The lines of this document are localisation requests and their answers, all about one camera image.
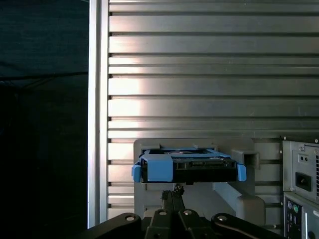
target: corrugated metal panel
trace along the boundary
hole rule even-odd
[[[108,183],[119,186],[108,199],[100,191],[100,205],[133,196],[127,162],[138,138],[319,134],[318,1],[107,2],[98,5],[106,8],[98,80],[109,99],[100,150]],[[264,146],[256,143],[265,163],[256,192],[270,206],[267,223],[280,224],[279,144]],[[121,210],[112,207],[101,221]]]

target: port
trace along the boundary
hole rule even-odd
[[[299,208],[298,208],[298,206],[297,206],[297,205],[294,205],[294,211],[295,211],[295,213],[298,213]]]
[[[296,172],[296,186],[299,188],[305,189],[308,192],[311,192],[312,190],[311,177],[306,174]]]

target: bolt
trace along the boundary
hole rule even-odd
[[[218,216],[217,219],[223,222],[223,221],[226,221],[226,220],[227,220],[227,217],[225,217],[225,216]]]
[[[184,211],[184,214],[185,215],[191,215],[191,211],[190,210],[186,210],[186,211]]]
[[[132,217],[132,216],[128,216],[127,218],[126,218],[126,221],[134,221],[134,217]]]

